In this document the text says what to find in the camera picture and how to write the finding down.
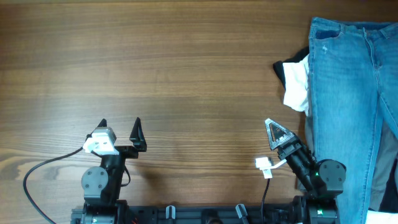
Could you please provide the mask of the light blue denim jeans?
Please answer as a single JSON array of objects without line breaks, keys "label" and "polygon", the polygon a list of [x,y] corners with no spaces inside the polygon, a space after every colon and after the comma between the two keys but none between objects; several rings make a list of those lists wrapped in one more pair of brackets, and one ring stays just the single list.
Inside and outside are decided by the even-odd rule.
[{"label": "light blue denim jeans", "polygon": [[346,166],[342,223],[364,223],[382,126],[397,132],[397,24],[315,17],[309,32],[313,146]]}]

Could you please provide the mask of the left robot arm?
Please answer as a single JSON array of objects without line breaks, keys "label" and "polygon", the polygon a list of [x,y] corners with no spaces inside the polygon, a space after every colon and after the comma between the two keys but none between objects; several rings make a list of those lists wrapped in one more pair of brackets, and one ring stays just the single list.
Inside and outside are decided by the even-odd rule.
[{"label": "left robot arm", "polygon": [[83,149],[86,153],[101,158],[99,166],[90,167],[81,178],[84,190],[82,209],[73,209],[71,223],[75,224],[117,224],[138,223],[139,220],[130,210],[127,201],[119,198],[123,175],[128,174],[126,159],[137,159],[140,152],[147,150],[141,119],[136,118],[130,133],[128,146],[116,146],[116,135],[107,121],[100,124],[87,135]]}]

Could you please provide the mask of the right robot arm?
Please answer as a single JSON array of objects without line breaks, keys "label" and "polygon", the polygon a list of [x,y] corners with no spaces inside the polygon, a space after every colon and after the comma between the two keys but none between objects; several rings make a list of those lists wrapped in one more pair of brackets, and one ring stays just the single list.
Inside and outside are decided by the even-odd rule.
[{"label": "right robot arm", "polygon": [[292,131],[268,118],[265,120],[270,149],[280,162],[262,169],[271,179],[271,170],[288,164],[306,192],[287,205],[261,205],[266,223],[339,223],[336,197],[343,193],[346,166],[332,159],[318,161]]}]

